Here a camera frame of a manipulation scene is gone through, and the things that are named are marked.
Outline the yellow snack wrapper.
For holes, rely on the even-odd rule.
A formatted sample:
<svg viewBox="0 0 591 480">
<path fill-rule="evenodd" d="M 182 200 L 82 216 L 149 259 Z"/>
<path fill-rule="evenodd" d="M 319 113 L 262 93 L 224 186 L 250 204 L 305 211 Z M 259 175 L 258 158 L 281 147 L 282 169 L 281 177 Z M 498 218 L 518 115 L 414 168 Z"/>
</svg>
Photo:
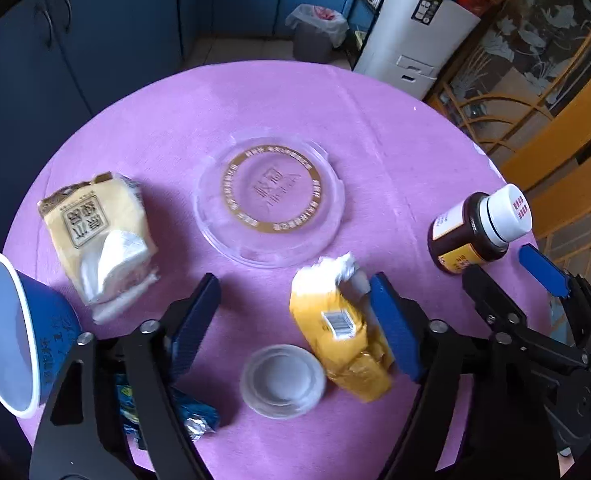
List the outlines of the yellow snack wrapper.
<svg viewBox="0 0 591 480">
<path fill-rule="evenodd" d="M 347 252 L 297 271 L 289 301 L 294 322 L 327 377 L 365 403 L 391 389 L 394 362 L 369 294 L 366 273 Z"/>
</svg>

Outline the brown medicine bottle white cap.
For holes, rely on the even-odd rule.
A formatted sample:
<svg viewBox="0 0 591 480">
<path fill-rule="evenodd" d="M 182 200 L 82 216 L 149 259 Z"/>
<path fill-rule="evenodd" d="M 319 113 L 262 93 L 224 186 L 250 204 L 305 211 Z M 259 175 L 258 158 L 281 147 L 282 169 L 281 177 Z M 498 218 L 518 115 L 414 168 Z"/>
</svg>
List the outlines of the brown medicine bottle white cap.
<svg viewBox="0 0 591 480">
<path fill-rule="evenodd" d="M 428 229 L 428 249 L 439 269 L 460 274 L 471 264 L 503 258 L 532 226 L 527 199 L 509 183 L 492 194 L 473 193 L 437 216 Z"/>
</svg>

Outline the blue foil wrapper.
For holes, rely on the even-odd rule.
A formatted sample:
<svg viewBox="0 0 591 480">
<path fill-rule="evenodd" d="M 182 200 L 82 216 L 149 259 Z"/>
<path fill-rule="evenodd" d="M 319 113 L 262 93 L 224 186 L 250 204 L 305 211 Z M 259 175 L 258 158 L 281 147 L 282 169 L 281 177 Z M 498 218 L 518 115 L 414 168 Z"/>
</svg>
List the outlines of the blue foil wrapper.
<svg viewBox="0 0 591 480">
<path fill-rule="evenodd" d="M 140 431 L 140 422 L 131 385 L 125 374 L 117 374 L 116 381 L 124 432 L 134 440 L 141 450 L 144 450 L 146 445 Z M 176 388 L 173 388 L 171 392 L 173 406 L 178 416 L 181 417 L 190 440 L 197 441 L 205 434 L 215 434 L 220 426 L 221 417 L 213 406 L 201 402 Z"/>
</svg>

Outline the blue paper cup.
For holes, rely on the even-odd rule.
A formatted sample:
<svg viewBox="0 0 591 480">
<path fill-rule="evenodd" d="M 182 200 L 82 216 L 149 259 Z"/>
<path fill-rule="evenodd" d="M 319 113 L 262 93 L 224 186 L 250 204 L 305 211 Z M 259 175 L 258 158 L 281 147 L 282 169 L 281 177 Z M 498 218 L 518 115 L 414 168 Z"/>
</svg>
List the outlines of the blue paper cup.
<svg viewBox="0 0 591 480">
<path fill-rule="evenodd" d="M 46 402 L 80 333 L 60 292 L 0 254 L 0 403 L 11 414 L 31 418 Z"/>
</svg>

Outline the blue kitchen cabinets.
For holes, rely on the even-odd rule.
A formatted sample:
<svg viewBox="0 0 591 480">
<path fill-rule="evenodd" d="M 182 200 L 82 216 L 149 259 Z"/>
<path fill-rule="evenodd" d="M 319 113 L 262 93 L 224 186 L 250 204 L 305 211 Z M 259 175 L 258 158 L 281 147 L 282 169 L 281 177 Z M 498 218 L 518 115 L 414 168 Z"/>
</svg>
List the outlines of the blue kitchen cabinets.
<svg viewBox="0 0 591 480">
<path fill-rule="evenodd" d="M 280 38 L 302 3 L 350 0 L 0 0 L 0 248 L 26 190 L 72 133 L 175 73 L 211 34 Z"/>
</svg>

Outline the grey trash bin with bag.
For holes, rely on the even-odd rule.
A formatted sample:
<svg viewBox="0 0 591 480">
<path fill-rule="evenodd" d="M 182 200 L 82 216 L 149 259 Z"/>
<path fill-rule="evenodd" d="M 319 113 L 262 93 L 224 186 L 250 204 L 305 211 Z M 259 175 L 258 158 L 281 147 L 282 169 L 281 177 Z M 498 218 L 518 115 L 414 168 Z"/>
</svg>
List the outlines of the grey trash bin with bag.
<svg viewBox="0 0 591 480">
<path fill-rule="evenodd" d="M 285 20 L 285 26 L 294 32 L 294 58 L 299 62 L 327 64 L 332 51 L 341 47 L 349 24 L 338 11 L 299 4 Z"/>
</svg>

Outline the small white plastic cup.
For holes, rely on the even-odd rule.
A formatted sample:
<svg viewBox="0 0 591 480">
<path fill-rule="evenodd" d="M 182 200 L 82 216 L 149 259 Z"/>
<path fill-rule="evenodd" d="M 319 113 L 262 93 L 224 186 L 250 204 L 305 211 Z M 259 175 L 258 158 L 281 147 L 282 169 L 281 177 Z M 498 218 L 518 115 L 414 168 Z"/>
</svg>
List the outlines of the small white plastic cup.
<svg viewBox="0 0 591 480">
<path fill-rule="evenodd" d="M 320 402 L 327 377 L 320 362 L 293 344 L 274 344 L 253 353 L 242 370 L 239 389 L 248 408 L 263 417 L 300 417 Z"/>
</svg>

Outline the beige snack wrapper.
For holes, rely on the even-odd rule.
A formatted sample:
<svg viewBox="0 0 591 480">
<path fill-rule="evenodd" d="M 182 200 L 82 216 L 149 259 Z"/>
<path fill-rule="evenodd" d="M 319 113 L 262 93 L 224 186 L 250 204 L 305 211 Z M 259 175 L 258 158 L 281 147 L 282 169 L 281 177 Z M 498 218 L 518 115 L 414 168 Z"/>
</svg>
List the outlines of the beige snack wrapper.
<svg viewBox="0 0 591 480">
<path fill-rule="evenodd" d="M 38 212 L 68 279 L 96 324 L 108 323 L 159 279 L 139 184 L 105 172 L 56 191 Z"/>
</svg>

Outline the clear round plastic lid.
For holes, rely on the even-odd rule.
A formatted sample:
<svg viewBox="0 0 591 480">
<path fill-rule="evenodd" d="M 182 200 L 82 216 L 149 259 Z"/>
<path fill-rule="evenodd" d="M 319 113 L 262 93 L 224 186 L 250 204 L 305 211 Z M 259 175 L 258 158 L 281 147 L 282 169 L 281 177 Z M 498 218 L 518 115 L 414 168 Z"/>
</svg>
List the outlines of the clear round plastic lid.
<svg viewBox="0 0 591 480">
<path fill-rule="evenodd" d="M 344 183 L 318 143 L 233 138 L 209 156 L 192 194 L 197 226 L 221 255 L 256 269 L 319 256 L 340 230 Z"/>
</svg>

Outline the purple tablecloth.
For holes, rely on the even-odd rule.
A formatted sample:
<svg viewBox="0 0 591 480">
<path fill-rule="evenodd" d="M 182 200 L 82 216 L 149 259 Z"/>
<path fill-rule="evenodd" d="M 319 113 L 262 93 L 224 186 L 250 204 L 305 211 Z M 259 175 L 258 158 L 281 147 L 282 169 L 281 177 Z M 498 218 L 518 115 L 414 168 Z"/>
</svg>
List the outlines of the purple tablecloth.
<svg viewBox="0 0 591 480">
<path fill-rule="evenodd" d="M 224 257 L 192 212 L 209 159 L 235 141 L 277 134 L 320 145 L 345 189 L 340 229 L 327 255 L 352 254 L 368 273 L 455 330 L 484 337 L 457 276 L 427 249 L 431 221 L 503 179 L 473 142 L 431 107 L 388 84 L 331 65 L 258 61 L 207 65 L 160 80 L 114 103 L 76 131 L 26 193 L 5 256 L 24 274 L 78 295 L 58 261 L 38 201 L 65 185 L 117 171 L 142 187 L 159 252 L 159 281 L 120 318 L 96 328 L 132 332 L 185 298 L 206 273 L 223 295 L 181 385 L 214 406 L 220 429 L 198 443 L 218 479 L 373 479 L 413 405 L 415 385 L 396 375 L 381 399 L 363 403 L 328 387 L 313 411 L 271 420 L 241 399 L 239 379 L 253 352 L 303 344 L 288 304 L 294 270 L 253 269 Z"/>
</svg>

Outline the orange glass door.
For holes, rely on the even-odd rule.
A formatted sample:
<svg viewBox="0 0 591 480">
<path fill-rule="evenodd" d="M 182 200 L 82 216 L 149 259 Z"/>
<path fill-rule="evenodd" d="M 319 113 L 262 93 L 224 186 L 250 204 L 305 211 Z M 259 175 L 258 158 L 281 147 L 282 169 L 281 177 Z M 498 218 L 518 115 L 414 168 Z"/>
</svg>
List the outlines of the orange glass door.
<svg viewBox="0 0 591 480">
<path fill-rule="evenodd" d="M 501 0 L 428 103 L 525 193 L 538 248 L 591 283 L 591 0 Z"/>
</svg>

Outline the white tall appliance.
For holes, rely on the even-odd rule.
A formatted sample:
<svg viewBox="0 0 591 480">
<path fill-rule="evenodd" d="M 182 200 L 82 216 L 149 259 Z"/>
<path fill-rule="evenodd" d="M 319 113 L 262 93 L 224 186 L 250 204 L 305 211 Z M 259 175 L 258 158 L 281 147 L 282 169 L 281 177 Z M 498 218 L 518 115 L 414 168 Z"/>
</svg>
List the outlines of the white tall appliance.
<svg viewBox="0 0 591 480">
<path fill-rule="evenodd" d="M 353 70 L 421 100 L 479 22 L 452 0 L 384 0 Z"/>
</svg>

